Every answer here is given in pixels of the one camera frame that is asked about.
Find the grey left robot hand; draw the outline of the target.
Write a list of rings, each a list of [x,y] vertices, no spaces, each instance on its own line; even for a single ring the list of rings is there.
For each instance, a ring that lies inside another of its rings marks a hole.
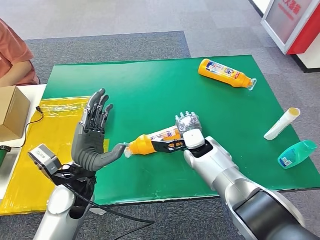
[[[90,172],[97,172],[121,158],[126,145],[118,143],[111,151],[104,151],[106,125],[112,104],[105,107],[109,98],[104,88],[93,94],[85,107],[75,128],[72,144],[72,159]]]

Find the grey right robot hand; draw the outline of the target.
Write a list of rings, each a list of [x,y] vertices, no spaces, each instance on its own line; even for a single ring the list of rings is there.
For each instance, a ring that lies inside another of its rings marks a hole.
[[[162,152],[162,153],[172,153],[176,151],[185,151],[187,149],[184,134],[192,131],[192,130],[200,130],[202,131],[202,126],[198,118],[195,112],[186,113],[181,112],[180,116],[175,116],[175,126],[177,129],[180,136],[174,136],[172,140],[152,140],[151,143],[155,151]]]

